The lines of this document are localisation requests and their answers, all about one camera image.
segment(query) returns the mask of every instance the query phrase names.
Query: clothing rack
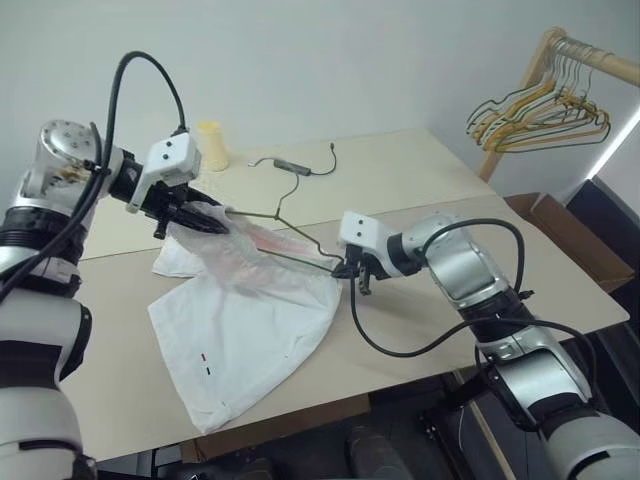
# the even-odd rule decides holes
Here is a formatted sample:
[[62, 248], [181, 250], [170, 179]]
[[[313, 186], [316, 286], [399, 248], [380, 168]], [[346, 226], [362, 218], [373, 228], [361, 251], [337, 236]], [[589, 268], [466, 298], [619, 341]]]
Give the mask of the clothing rack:
[[[567, 35], [567, 32], [560, 27], [553, 27], [542, 36], [540, 44], [527, 68], [527, 71], [522, 79], [520, 88], [527, 88], [538, 83], [547, 68], [548, 56], [553, 49], [555, 43], [560, 39], [567, 39], [569, 41], [576, 41]], [[640, 87], [640, 65], [633, 63], [625, 58], [618, 57], [611, 52], [602, 50], [600, 48], [593, 48], [593, 51], [589, 53], [585, 58], [575, 55], [573, 51], [563, 51], [558, 54], [565, 57], [579, 60], [583, 64], [600, 70], [612, 77], [616, 77], [631, 85]], [[484, 160], [480, 164], [478, 169], [478, 176], [488, 182], [493, 175], [498, 162], [502, 159], [503, 153], [500, 152], [488, 152]]]

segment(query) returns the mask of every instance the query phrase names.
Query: beige tabletop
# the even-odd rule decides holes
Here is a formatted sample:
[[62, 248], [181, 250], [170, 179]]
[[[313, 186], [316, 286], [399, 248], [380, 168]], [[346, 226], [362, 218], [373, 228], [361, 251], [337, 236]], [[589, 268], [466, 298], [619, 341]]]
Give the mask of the beige tabletop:
[[[527, 304], [539, 317], [583, 332], [627, 319], [626, 312], [578, 266], [496, 195], [396, 210], [376, 218], [400, 230], [436, 211], [502, 218], [521, 229], [527, 248], [523, 288], [536, 291]], [[305, 230], [330, 249], [338, 225], [324, 222]], [[516, 250], [510, 234], [483, 226], [474, 227], [473, 235], [513, 276]], [[84, 283], [77, 298], [91, 309], [94, 328], [84, 364], [65, 380], [63, 389], [78, 414], [85, 449], [98, 460], [199, 436], [173, 387], [146, 312], [150, 303], [181, 282], [150, 273], [157, 253], [126, 253], [80, 264]], [[316, 352], [224, 428], [472, 363], [473, 338], [467, 331], [418, 358], [390, 358], [372, 350], [353, 326], [346, 290]], [[370, 297], [359, 296], [359, 314], [371, 336], [387, 348], [421, 347], [460, 321], [427, 273], [373, 281], [372, 290]]]

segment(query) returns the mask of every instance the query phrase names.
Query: black cable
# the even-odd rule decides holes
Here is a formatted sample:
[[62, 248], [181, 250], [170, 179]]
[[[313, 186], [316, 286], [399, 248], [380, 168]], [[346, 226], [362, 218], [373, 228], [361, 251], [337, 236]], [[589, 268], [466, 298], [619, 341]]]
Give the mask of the black cable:
[[80, 228], [84, 217], [89, 213], [98, 198], [108, 172], [109, 159], [105, 159], [102, 156], [102, 140], [100, 139], [100, 134], [98, 133], [95, 123], [91, 122], [90, 126], [95, 142], [95, 164], [98, 168], [95, 168], [91, 172], [91, 176], [80, 195], [80, 198], [84, 198], [84, 201], [82, 204], [80, 204], [80, 202], [76, 204], [74, 213], [69, 218], [69, 222], [65, 227], [36, 255], [25, 260], [21, 266], [15, 270], [15, 273], [2, 285], [2, 289], [0, 290], [0, 303], [4, 301], [11, 290], [18, 286], [40, 262], [47, 257], [52, 257], [59, 253], [65, 242], [75, 233], [77, 228]]
[[156, 467], [156, 455], [158, 453], [158, 449], [154, 448], [151, 450], [151, 480], [156, 480], [158, 478], [158, 467]]
[[527, 468], [527, 480], [529, 480], [529, 434], [526, 431], [524, 433], [524, 464]]
[[326, 172], [321, 173], [311, 171], [311, 175], [316, 175], [319, 177], [322, 175], [330, 175], [336, 171], [336, 167], [338, 166], [338, 157], [336, 157], [335, 145], [333, 144], [333, 142], [329, 144], [329, 149], [331, 150], [331, 155], [333, 155], [333, 167], [331, 167], [331, 169], [327, 170]]
[[518, 249], [518, 264], [516, 269], [516, 280], [513, 284], [513, 289], [516, 293], [520, 293], [520, 288], [522, 287], [522, 277], [524, 276], [524, 239], [522, 238], [522, 234], [520, 230], [517, 229], [515, 225], [512, 225], [509, 222], [505, 222], [504, 220], [500, 220], [498, 218], [473, 218], [471, 220], [463, 220], [461, 222], [452, 223], [438, 230], [436, 233], [431, 235], [429, 239], [424, 243], [422, 247], [421, 256], [424, 259], [425, 265], [428, 266], [428, 260], [426, 257], [427, 249], [431, 246], [433, 242], [435, 242], [440, 236], [444, 235], [451, 230], [457, 230], [463, 227], [470, 227], [473, 225], [495, 225], [498, 227], [506, 228], [509, 230], [516, 239], [516, 246]]
[[13, 290], [17, 285], [19, 285], [27, 275], [36, 267], [38, 264], [47, 257], [54, 256], [59, 252], [59, 248], [66, 242], [69, 237], [75, 232], [75, 229], [79, 227], [79, 225], [84, 220], [84, 217], [89, 212], [89, 210], [93, 207], [94, 203], [98, 199], [98, 195], [100, 194], [100, 190], [102, 189], [102, 185], [104, 184], [104, 180], [106, 176], [109, 174], [109, 162], [111, 160], [111, 152], [113, 149], [113, 137], [115, 132], [115, 121], [116, 121], [116, 109], [118, 104], [118, 95], [120, 93], [120, 84], [122, 83], [122, 77], [124, 75], [124, 71], [134, 58], [143, 58], [153, 64], [153, 66], [158, 69], [164, 80], [166, 81], [169, 89], [171, 90], [171, 94], [176, 102], [176, 107], [178, 109], [178, 117], [179, 124], [178, 128], [174, 132], [183, 133], [187, 131], [184, 109], [182, 107], [182, 101], [180, 100], [180, 96], [178, 95], [178, 91], [174, 86], [169, 74], [164, 69], [160, 63], [153, 58], [151, 55], [145, 52], [133, 51], [129, 52], [122, 57], [120, 62], [118, 63], [118, 67], [116, 68], [116, 73], [113, 78], [113, 83], [111, 85], [111, 96], [109, 98], [109, 109], [107, 114], [107, 130], [105, 132], [105, 142], [104, 142], [104, 152], [102, 151], [102, 140], [100, 138], [100, 134], [98, 133], [98, 129], [94, 123], [91, 123], [91, 133], [93, 134], [95, 145], [96, 145], [96, 153], [95, 153], [95, 164], [99, 166], [99, 168], [94, 169], [83, 189], [78, 201], [76, 202], [76, 206], [69, 218], [69, 223], [63, 228], [58, 235], [56, 235], [40, 252], [38, 252], [33, 257], [30, 257], [27, 260], [20, 262], [18, 265], [14, 266], [9, 273], [5, 272], [5, 274], [10, 275], [8, 279], [2, 285], [2, 289], [0, 290], [0, 303], [9, 295], [11, 290]]
[[173, 85], [169, 74], [164, 69], [160, 63], [153, 58], [151, 55], [145, 52], [133, 51], [127, 53], [120, 62], [118, 63], [118, 68], [116, 68], [116, 73], [113, 76], [113, 83], [111, 84], [111, 96], [109, 98], [109, 113], [107, 115], [107, 130], [105, 132], [105, 140], [104, 140], [104, 157], [108, 160], [111, 158], [111, 150], [113, 148], [113, 135], [115, 131], [115, 123], [116, 123], [116, 108], [118, 106], [118, 95], [120, 93], [120, 83], [122, 83], [122, 76], [124, 75], [124, 71], [127, 68], [127, 65], [134, 58], [143, 58], [150, 62], [162, 75], [165, 82], [169, 86], [169, 90], [171, 90], [171, 95], [173, 95], [173, 99], [176, 102], [176, 107], [178, 108], [178, 117], [179, 117], [179, 125], [176, 129], [175, 133], [182, 133], [187, 131], [186, 122], [184, 119], [184, 109], [182, 108], [182, 100], [180, 100], [180, 95], [178, 95], [178, 91], [176, 87]]
[[493, 385], [491, 383], [491, 381], [489, 380], [489, 375], [487, 374], [487, 369], [485, 369], [482, 366], [482, 360], [480, 360], [480, 349], [478, 348], [478, 344], [476, 343], [473, 346], [473, 360], [476, 364], [476, 371], [478, 372], [478, 375], [480, 375], [480, 378], [482, 378], [482, 381], [484, 382], [484, 384], [491, 389], [491, 386]]
[[439, 347], [442, 343], [444, 343], [446, 340], [448, 340], [450, 337], [452, 337], [453, 335], [455, 335], [456, 333], [458, 333], [460, 330], [463, 330], [467, 327], [471, 327], [473, 325], [478, 325], [481, 323], [496, 323], [496, 322], [502, 322], [505, 323], [507, 325], [520, 325], [523, 327], [527, 327], [529, 325], [535, 325], [538, 327], [547, 327], [547, 328], [551, 328], [554, 330], [560, 330], [562, 332], [568, 333], [569, 335], [573, 336], [576, 338], [576, 340], [578, 340], [578, 342], [585, 348], [586, 353], [589, 356], [590, 359], [590, 366], [588, 369], [587, 374], [585, 375], [587, 377], [587, 380], [589, 381], [589, 383], [591, 385], [595, 385], [595, 379], [596, 379], [596, 354], [595, 354], [595, 350], [593, 348], [593, 345], [591, 344], [591, 342], [589, 341], [589, 339], [581, 332], [568, 327], [566, 325], [562, 325], [561, 323], [556, 323], [556, 322], [548, 322], [546, 320], [529, 320], [529, 319], [522, 319], [522, 318], [494, 318], [494, 317], [482, 317], [482, 318], [474, 318], [471, 320], [465, 320], [461, 323], [458, 323], [457, 325], [453, 326], [452, 328], [450, 328], [449, 330], [447, 330], [446, 332], [444, 332], [442, 335], [440, 335], [438, 338], [436, 338], [434, 341], [432, 341], [431, 343], [429, 343], [428, 345], [419, 348], [418, 350], [414, 350], [411, 352], [394, 352], [393, 350], [388, 350], [384, 347], [381, 347], [380, 345], [378, 345], [374, 340], [371, 339], [371, 337], [369, 337], [369, 335], [367, 335], [367, 333], [364, 331], [364, 329], [362, 328], [362, 325], [360, 324], [360, 319], [358, 318], [358, 312], [356, 311], [356, 288], [355, 288], [355, 278], [351, 277], [349, 279], [350, 282], [350, 286], [351, 286], [351, 315], [353, 316], [353, 321], [356, 325], [356, 329], [358, 330], [358, 332], [360, 333], [360, 335], [362, 336], [362, 338], [364, 338], [364, 340], [371, 346], [373, 347], [375, 350], [379, 351], [380, 353], [384, 353], [385, 355], [389, 355], [390, 357], [396, 357], [396, 358], [411, 358], [411, 357], [417, 357], [419, 355], [423, 355], [425, 353], [430, 352], [431, 350], [433, 350], [436, 347]]

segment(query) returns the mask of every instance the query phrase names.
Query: wire hanger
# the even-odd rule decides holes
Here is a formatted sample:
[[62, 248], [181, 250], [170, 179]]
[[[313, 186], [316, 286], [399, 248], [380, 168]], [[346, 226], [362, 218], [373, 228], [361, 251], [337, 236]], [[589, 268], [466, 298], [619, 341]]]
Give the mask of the wire hanger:
[[[274, 214], [243, 212], [243, 211], [238, 211], [238, 210], [228, 210], [226, 213], [228, 215], [242, 215], [242, 216], [245, 216], [245, 217], [269, 218], [271, 220], [275, 220], [276, 222], [280, 222], [280, 223], [286, 225], [288, 228], [290, 228], [294, 232], [296, 232], [298, 235], [306, 238], [311, 243], [313, 243], [316, 246], [316, 249], [318, 250], [318, 253], [320, 255], [322, 255], [323, 257], [335, 258], [335, 259], [340, 261], [340, 264], [344, 264], [344, 258], [343, 257], [341, 257], [340, 255], [332, 254], [332, 253], [326, 253], [324, 250], [322, 250], [322, 246], [320, 245], [320, 242], [318, 240], [313, 238], [308, 233], [303, 232], [298, 227], [292, 225], [291, 223], [289, 223], [287, 220], [285, 220], [284, 218], [282, 218], [280, 216], [280, 211], [282, 210], [282, 202], [287, 197], [293, 195], [295, 193], [295, 191], [298, 189], [298, 187], [300, 186], [300, 176], [297, 173], [294, 173], [294, 175], [296, 176], [296, 183], [295, 183], [294, 187], [291, 190], [289, 190], [287, 193], [285, 193], [284, 195], [282, 195], [280, 197], [280, 199], [278, 200], [278, 205], [276, 207], [276, 212]], [[261, 252], [264, 252], [264, 253], [268, 253], [270, 255], [275, 255], [277, 257], [282, 257], [282, 258], [286, 258], [288, 260], [293, 260], [294, 262], [304, 263], [306, 265], [310, 265], [312, 267], [316, 267], [316, 268], [319, 268], [319, 269], [327, 271], [327, 272], [333, 272], [333, 270], [330, 269], [330, 268], [326, 268], [326, 267], [323, 267], [321, 265], [316, 265], [313, 262], [309, 262], [309, 261], [306, 261], [306, 260], [302, 260], [300, 258], [296, 258], [296, 257], [292, 257], [292, 256], [289, 256], [289, 255], [285, 255], [283, 253], [273, 252], [271, 250], [266, 250], [266, 249], [261, 249], [261, 248], [259, 248], [258, 250], [260, 250]]]
[[[467, 132], [484, 150], [521, 153], [602, 143], [608, 137], [609, 114], [587, 101], [593, 67], [586, 89], [576, 96], [582, 65], [595, 49], [568, 38], [557, 39], [550, 48], [553, 54], [547, 56], [545, 73], [536, 85], [511, 92], [501, 102], [484, 102], [484, 110], [479, 111], [481, 105], [469, 116]], [[601, 138], [567, 143], [592, 135]], [[539, 144], [550, 145], [527, 148]]]

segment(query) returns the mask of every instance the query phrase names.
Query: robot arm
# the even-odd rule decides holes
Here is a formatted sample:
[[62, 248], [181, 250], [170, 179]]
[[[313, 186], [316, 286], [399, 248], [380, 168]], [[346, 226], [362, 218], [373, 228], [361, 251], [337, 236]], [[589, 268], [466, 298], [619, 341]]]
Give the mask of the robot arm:
[[396, 232], [373, 218], [346, 212], [339, 242], [346, 248], [347, 265], [336, 276], [357, 272], [359, 290], [368, 295], [371, 275], [384, 280], [428, 267], [463, 320], [496, 320], [470, 326], [491, 365], [491, 390], [517, 426], [538, 432], [558, 478], [637, 478], [640, 438], [592, 408], [589, 383], [546, 328], [504, 321], [535, 317], [469, 233], [463, 228], [448, 231], [423, 255], [425, 242], [453, 221], [439, 214]]
[[[45, 124], [36, 159], [23, 177], [0, 227], [2, 281], [36, 255], [69, 223], [89, 181], [94, 139], [82, 125]], [[158, 220], [164, 238], [169, 221], [210, 233], [226, 233], [190, 202], [215, 200], [191, 189], [200, 154], [188, 133], [152, 146], [144, 165], [114, 147], [99, 198], [122, 200], [132, 213]], [[91, 332], [91, 313], [72, 300], [77, 269], [95, 205], [52, 257], [45, 258], [0, 303], [0, 471], [17, 479], [95, 478], [73, 407], [59, 383], [80, 366]]]

